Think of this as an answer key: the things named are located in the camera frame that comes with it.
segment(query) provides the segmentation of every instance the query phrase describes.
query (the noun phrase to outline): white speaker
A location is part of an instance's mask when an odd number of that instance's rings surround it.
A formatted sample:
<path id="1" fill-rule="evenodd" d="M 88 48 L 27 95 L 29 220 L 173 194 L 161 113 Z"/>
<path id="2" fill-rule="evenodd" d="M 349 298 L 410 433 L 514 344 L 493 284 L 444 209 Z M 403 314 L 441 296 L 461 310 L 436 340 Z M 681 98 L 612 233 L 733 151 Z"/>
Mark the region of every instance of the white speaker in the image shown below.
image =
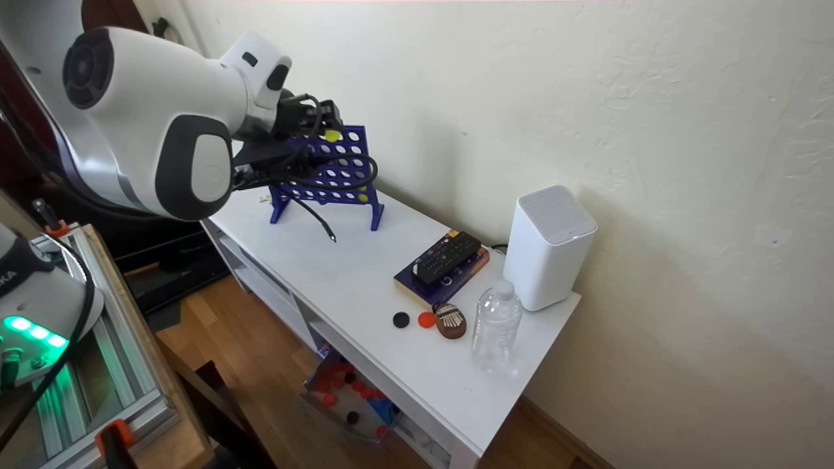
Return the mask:
<path id="1" fill-rule="evenodd" d="M 515 201 L 504 276 L 523 310 L 542 310 L 573 292 L 594 233 L 598 220 L 561 185 Z"/>

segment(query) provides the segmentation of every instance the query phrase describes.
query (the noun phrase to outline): white wall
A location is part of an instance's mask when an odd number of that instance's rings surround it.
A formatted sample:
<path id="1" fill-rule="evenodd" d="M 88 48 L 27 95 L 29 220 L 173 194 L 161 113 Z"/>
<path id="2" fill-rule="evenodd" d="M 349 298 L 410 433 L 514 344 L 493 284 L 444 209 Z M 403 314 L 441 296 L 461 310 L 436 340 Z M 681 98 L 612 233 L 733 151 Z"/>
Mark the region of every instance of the white wall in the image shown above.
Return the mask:
<path id="1" fill-rule="evenodd" d="M 603 237 L 529 395 L 616 466 L 834 460 L 834 3 L 182 0 L 370 124 L 483 237 L 569 185 Z"/>

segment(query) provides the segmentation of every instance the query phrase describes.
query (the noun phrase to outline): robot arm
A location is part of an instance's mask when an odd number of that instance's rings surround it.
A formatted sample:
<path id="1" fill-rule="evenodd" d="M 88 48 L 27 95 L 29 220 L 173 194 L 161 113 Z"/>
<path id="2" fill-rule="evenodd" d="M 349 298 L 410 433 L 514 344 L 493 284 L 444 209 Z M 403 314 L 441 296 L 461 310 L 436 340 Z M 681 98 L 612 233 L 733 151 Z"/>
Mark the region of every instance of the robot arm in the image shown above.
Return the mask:
<path id="1" fill-rule="evenodd" d="M 104 167 L 121 179 L 87 177 L 88 186 L 169 218 L 211 216 L 233 190 L 233 138 L 276 132 L 286 72 L 290 57 L 259 37 L 207 59 L 127 27 L 82 34 L 66 55 L 62 85 L 113 146 L 84 168 Z"/>

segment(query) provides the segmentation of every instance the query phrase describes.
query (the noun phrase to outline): green light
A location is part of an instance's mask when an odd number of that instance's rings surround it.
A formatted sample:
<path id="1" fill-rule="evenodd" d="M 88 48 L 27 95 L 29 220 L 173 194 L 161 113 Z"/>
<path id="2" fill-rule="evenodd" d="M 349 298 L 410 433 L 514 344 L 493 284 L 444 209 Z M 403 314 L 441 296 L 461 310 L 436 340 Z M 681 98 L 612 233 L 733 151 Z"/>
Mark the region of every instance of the green light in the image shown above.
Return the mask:
<path id="1" fill-rule="evenodd" d="M 41 324 L 35 324 L 32 330 L 29 330 L 29 336 L 35 336 L 35 338 L 46 338 L 49 336 L 49 330 L 46 327 L 41 327 Z"/>
<path id="2" fill-rule="evenodd" d="M 67 338 L 53 332 L 53 336 L 46 338 L 46 344 L 54 345 L 54 348 L 62 348 L 62 345 L 67 345 Z"/>
<path id="3" fill-rule="evenodd" d="M 14 330 L 29 330 L 32 327 L 32 323 L 27 317 L 20 317 L 20 314 L 6 317 L 6 324 L 14 327 Z"/>

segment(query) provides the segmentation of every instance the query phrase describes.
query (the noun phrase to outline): floor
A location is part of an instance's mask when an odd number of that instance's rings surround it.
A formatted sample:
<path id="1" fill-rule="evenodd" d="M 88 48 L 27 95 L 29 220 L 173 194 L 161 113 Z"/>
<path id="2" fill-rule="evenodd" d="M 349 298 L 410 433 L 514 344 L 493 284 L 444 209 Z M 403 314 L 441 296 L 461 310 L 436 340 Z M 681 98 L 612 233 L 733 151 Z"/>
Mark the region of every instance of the floor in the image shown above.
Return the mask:
<path id="1" fill-rule="evenodd" d="M 370 444 L 313 409 L 299 390 L 317 357 L 237 282 L 182 298 L 179 323 L 157 332 L 191 366 L 213 358 L 278 466 L 424 466 L 399 438 Z M 480 466 L 598 466 L 521 401 Z"/>

